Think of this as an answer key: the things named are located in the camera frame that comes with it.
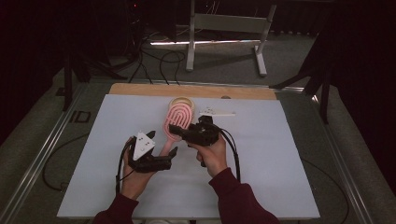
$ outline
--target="wooden board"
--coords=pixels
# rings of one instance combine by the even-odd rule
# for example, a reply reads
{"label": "wooden board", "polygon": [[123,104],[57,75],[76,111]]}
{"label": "wooden board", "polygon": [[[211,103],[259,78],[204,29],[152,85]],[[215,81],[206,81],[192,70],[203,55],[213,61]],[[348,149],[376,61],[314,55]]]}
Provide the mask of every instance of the wooden board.
{"label": "wooden board", "polygon": [[226,86],[177,86],[116,83],[111,87],[110,94],[147,95],[147,96],[188,96],[201,98],[276,100],[275,93],[264,87],[226,87]]}

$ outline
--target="metal rail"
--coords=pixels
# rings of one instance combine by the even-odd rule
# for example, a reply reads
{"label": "metal rail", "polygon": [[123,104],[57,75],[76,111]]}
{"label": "metal rail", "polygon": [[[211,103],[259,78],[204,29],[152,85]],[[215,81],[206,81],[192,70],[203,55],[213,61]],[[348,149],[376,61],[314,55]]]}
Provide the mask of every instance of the metal rail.
{"label": "metal rail", "polygon": [[[313,110],[316,111],[316,116],[318,119],[322,120],[319,111],[318,111],[318,99],[316,96],[312,98],[312,107]],[[359,219],[360,224],[371,224],[374,223],[373,219],[368,211],[368,208],[361,197],[361,192],[358,188],[358,185],[355,183],[352,174],[349,172],[347,168],[347,164],[344,161],[342,152],[340,148],[337,146],[334,136],[332,135],[332,131],[329,128],[328,124],[323,123],[322,125],[323,132],[325,132],[327,139],[330,145],[330,153],[332,154],[332,159],[334,160],[335,167],[338,171],[338,174],[343,181],[344,187],[346,189],[346,194],[349,198],[350,203],[352,204],[354,211],[356,212],[356,216]]]}
{"label": "metal rail", "polygon": [[25,201],[27,195],[32,189],[35,181],[37,180],[41,170],[50,156],[50,153],[54,149],[56,143],[58,142],[59,137],[64,131],[64,127],[67,125],[67,122],[70,120],[73,111],[76,107],[79,96],[85,91],[87,84],[80,83],[78,84],[73,98],[75,99],[68,110],[64,111],[62,115],[57,120],[54,128],[49,134],[46,142],[43,147],[40,149],[38,154],[36,155],[34,161],[30,164],[29,168],[26,170],[23,175],[21,182],[18,184],[16,190],[12,194],[10,200],[7,203],[6,208],[2,212],[0,216],[0,223],[8,224],[12,223],[16,215],[18,214],[23,202]]}

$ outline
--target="white object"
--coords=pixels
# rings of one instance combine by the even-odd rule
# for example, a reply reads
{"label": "white object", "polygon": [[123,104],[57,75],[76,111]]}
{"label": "white object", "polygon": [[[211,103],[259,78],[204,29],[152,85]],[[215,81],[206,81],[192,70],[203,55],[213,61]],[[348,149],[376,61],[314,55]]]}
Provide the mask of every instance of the white object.
{"label": "white object", "polygon": [[134,146],[134,161],[139,160],[143,155],[154,148],[155,142],[147,135],[139,132],[136,137],[136,145]]}
{"label": "white object", "polygon": [[200,115],[206,115],[206,116],[235,116],[235,112],[230,112],[218,108],[212,108],[210,106],[205,107],[204,109],[199,111]]}
{"label": "white object", "polygon": [[[60,206],[58,217],[89,218],[106,210],[115,197],[114,176],[125,141],[139,130],[162,128],[173,97],[107,95],[81,153]],[[258,202],[280,219],[319,217],[304,167],[279,101],[191,98],[196,114],[200,105],[235,111],[213,121],[233,135],[241,167],[241,180],[253,188]],[[166,142],[156,132],[155,142]],[[175,143],[172,168],[155,174],[139,197],[135,219],[219,219],[218,196],[207,184],[211,179],[184,141]],[[153,155],[158,155],[155,147]],[[227,162],[235,174],[233,153]]]}

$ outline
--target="sleeve cuff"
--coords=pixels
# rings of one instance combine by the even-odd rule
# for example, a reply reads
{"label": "sleeve cuff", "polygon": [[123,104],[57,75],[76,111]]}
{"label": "sleeve cuff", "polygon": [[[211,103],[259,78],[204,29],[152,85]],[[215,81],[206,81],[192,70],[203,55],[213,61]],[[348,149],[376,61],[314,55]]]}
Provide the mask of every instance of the sleeve cuff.
{"label": "sleeve cuff", "polygon": [[113,203],[108,207],[107,212],[117,223],[127,223],[132,219],[132,213],[139,204],[138,201],[129,199],[118,193]]}
{"label": "sleeve cuff", "polygon": [[235,178],[231,168],[228,167],[215,175],[215,177],[209,181],[209,185],[212,186],[219,198],[222,198],[233,192],[241,183]]}

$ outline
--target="person's left hand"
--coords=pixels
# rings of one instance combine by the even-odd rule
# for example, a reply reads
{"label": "person's left hand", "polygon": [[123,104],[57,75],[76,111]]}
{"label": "person's left hand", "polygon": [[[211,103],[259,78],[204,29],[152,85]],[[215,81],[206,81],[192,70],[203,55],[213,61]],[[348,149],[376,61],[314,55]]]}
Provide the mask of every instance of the person's left hand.
{"label": "person's left hand", "polygon": [[123,157],[124,165],[122,170],[123,171],[122,176],[126,176],[126,175],[128,176],[122,179],[120,193],[127,198],[137,200],[140,194],[142,194],[143,191],[145,190],[146,185],[148,184],[151,177],[156,172],[138,173],[134,171],[132,167],[128,165],[128,155],[129,155],[129,148],[125,151]]}

